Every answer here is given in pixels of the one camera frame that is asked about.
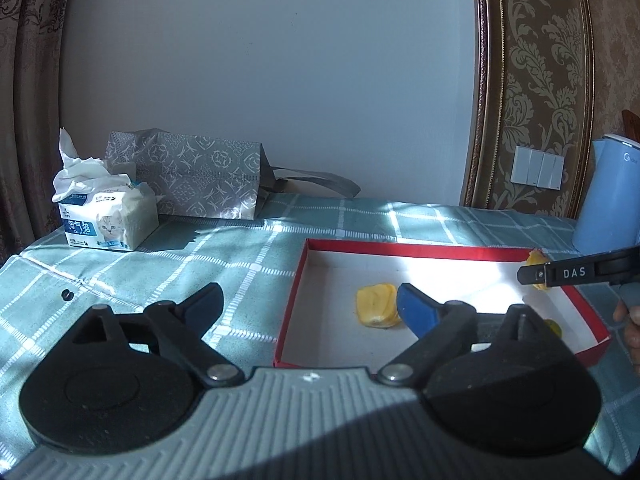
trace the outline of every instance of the teal plaid tablecloth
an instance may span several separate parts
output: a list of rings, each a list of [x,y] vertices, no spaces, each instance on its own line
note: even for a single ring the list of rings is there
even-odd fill
[[[22,383],[92,304],[139,312],[218,282],[225,311],[204,340],[249,372],[271,365],[306,238],[538,247],[557,259],[575,254],[573,228],[564,219],[515,212],[279,194],[255,222],[166,218],[131,253],[70,248],[57,230],[0,269],[0,472],[33,447],[18,412]],[[65,288],[73,300],[62,300]],[[622,326],[611,324],[616,295],[606,285],[582,293],[613,333],[607,354],[591,369],[604,406],[587,448],[620,471],[640,446],[640,380],[622,345]]]

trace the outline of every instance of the jackfruit piece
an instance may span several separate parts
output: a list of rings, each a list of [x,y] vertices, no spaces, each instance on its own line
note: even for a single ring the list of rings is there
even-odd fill
[[[554,334],[556,334],[560,339],[562,339],[562,329],[560,325],[556,323],[553,319],[545,319],[545,323],[552,330]]]
[[[364,286],[356,293],[358,321],[372,328],[389,328],[400,323],[396,307],[398,290],[391,283]]]
[[[537,249],[533,249],[530,253],[529,253],[529,257],[527,258],[527,261],[525,262],[525,265],[539,265],[539,264],[546,264],[547,262],[549,262],[549,258],[547,258],[541,251],[537,250]],[[543,283],[536,283],[533,285],[537,290],[549,290],[548,286],[544,285]]]

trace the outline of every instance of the light switch panel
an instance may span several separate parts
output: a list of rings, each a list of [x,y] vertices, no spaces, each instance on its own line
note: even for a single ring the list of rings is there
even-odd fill
[[[564,156],[516,146],[511,182],[527,186],[560,189]]]
[[[516,152],[513,156],[513,169],[511,170],[511,181],[514,184],[527,183],[527,173],[529,172],[532,151],[533,150],[529,148],[516,146]]]
[[[540,169],[542,168],[542,159],[545,156],[543,152],[531,150],[531,159],[529,162],[529,170],[527,171],[527,185],[538,186],[540,178]]]
[[[542,157],[538,187],[551,188],[551,175],[554,171],[556,156],[553,153],[545,153]]]
[[[562,171],[564,170],[564,156],[554,155],[556,161],[554,163],[554,170],[551,173],[551,183],[549,187],[551,189],[560,189],[562,185]]]

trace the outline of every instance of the curtain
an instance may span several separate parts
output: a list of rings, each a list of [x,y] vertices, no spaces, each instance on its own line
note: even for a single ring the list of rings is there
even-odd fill
[[[0,0],[0,263],[60,225],[58,67],[66,0]]]

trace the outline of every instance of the bag handle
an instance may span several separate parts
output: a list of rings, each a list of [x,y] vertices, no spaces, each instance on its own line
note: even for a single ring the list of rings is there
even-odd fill
[[[353,180],[344,178],[343,176],[336,175],[335,173],[327,173],[325,171],[303,171],[292,170],[291,168],[280,168],[278,166],[272,166],[273,171],[284,170],[292,171],[293,173],[299,173],[307,176],[286,176],[285,180],[299,180],[300,182],[311,182],[318,184],[318,186],[325,187],[331,191],[342,195],[345,198],[354,198],[360,192],[360,186]]]

